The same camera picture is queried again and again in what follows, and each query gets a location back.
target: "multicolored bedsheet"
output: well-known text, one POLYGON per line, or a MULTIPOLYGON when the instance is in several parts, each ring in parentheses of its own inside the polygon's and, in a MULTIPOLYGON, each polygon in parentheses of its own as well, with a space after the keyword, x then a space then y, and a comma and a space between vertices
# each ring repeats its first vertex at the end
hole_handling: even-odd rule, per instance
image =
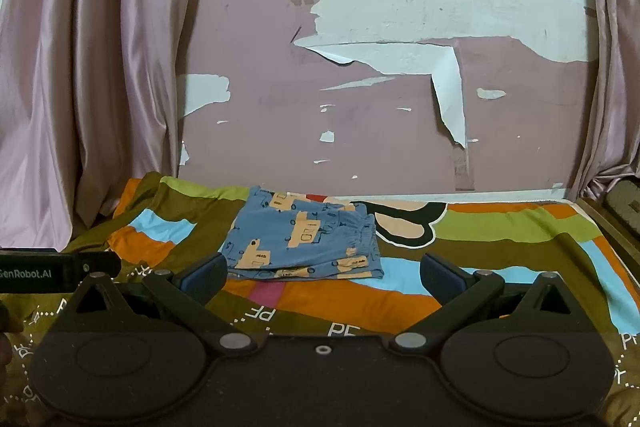
MULTIPOLYGON (((220 248, 248 192, 248 187, 211 189, 151 172, 129 181, 113 219, 76 238, 66 251, 111 248, 123 259, 120 281, 139 280, 155 267, 180 271, 220 248)), ((425 251, 469 272, 492 269, 507 282, 529 283, 539 272, 556 271, 588 312, 616 362, 604 419, 615 426, 640 427, 637 282, 577 205, 362 202, 376 218, 382 279, 231 278, 207 308, 248 333, 398 333, 439 308, 420 283, 418 266, 425 251)), ((11 335, 16 356, 2 390, 1 419, 39 425, 46 417, 29 387, 30 354, 68 297, 2 296, 24 320, 25 330, 11 335)))

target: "orange stripe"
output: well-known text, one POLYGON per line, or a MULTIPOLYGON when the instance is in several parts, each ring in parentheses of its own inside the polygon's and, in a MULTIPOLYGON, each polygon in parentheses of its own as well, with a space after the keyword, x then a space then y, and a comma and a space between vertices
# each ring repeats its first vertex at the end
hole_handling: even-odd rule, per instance
POLYGON ((622 279, 626 290, 633 297, 633 300, 636 302, 636 306, 638 307, 638 311, 640 312, 640 293, 638 292, 638 289, 635 287, 635 285, 631 282, 631 279, 629 278, 625 267, 622 266, 622 263, 620 263, 620 260, 618 259, 618 256, 616 256, 613 248, 611 248, 609 241, 607 241, 607 239, 603 235, 599 235, 593 240, 593 242, 595 243, 596 247, 600 248, 600 251, 602 252, 604 257, 606 257, 607 261, 609 261, 609 264, 613 268, 613 271, 618 274, 618 277, 620 277, 620 279, 622 279))
POLYGON ((469 214, 484 214, 486 212, 519 212, 521 210, 535 210, 540 205, 535 203, 449 203, 447 210, 466 212, 469 214))
POLYGON ((135 265, 144 262, 151 268, 162 263, 175 247, 171 241, 159 243, 129 225, 113 232, 107 243, 121 259, 135 265))
POLYGON ((277 308, 369 331, 396 334, 440 308, 433 297, 350 281, 287 282, 277 308))
POLYGON ((574 207, 570 204, 563 203, 549 203, 542 206, 549 214, 556 219, 564 219, 565 217, 572 217, 577 214, 574 207))
POLYGON ((222 288, 224 291, 232 293, 233 295, 237 295, 238 297, 244 297, 245 299, 249 298, 252 290, 254 289, 256 281, 252 281, 249 279, 243 280, 234 280, 228 279, 226 280, 225 287, 222 288))
POLYGON ((136 193, 138 185, 140 185, 141 181, 142 181, 142 178, 129 179, 129 181, 127 182, 127 185, 124 187, 124 190, 120 197, 120 201, 118 202, 118 206, 116 206, 116 209, 113 211, 113 217, 118 217, 125 210, 127 210, 127 205, 133 199, 133 195, 136 193))

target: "pink curtain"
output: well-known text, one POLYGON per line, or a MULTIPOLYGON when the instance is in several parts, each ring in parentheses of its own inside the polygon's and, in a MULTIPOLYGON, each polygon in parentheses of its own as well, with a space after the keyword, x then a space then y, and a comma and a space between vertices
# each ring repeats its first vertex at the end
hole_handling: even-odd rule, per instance
POLYGON ((175 175, 188 0, 3 0, 0 247, 66 247, 129 177, 175 175))
POLYGON ((596 0, 600 65, 588 137, 569 197, 599 199, 640 177, 640 0, 596 0))

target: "bedsheet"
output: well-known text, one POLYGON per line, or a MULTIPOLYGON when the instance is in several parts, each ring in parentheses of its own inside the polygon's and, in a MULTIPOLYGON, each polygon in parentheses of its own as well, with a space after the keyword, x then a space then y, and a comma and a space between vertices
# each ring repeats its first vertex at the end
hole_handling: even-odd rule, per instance
MULTIPOLYGON (((150 172, 130 180, 113 219, 73 240, 65 251, 111 248, 122 258, 118 281, 152 268, 180 271, 217 251, 249 194, 248 187, 207 188, 150 172)), ((279 193, 286 200, 302 197, 279 193)), ((305 194, 315 201, 334 198, 305 194)), ((473 272, 492 269, 529 283, 556 271, 587 311, 616 363, 602 411, 616 427, 640 427, 640 294, 598 227, 575 204, 360 200, 374 214, 382 279, 229 278, 207 308, 251 333, 365 335, 398 333, 439 308, 422 287, 419 260, 431 251, 473 272)), ((24 321, 2 388, 0 419, 37 426, 46 411, 29 386, 30 358, 69 295, 4 295, 24 321)))

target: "satin curtain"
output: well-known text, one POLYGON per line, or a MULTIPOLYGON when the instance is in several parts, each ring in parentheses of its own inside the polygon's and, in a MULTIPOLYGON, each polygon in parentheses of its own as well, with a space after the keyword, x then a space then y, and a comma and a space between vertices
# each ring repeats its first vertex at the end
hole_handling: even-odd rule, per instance
POLYGON ((600 65, 588 137, 569 197, 602 198, 640 177, 640 0, 596 0, 600 65))
POLYGON ((3 0, 0 247, 66 247, 127 179, 175 175, 188 0, 3 0))

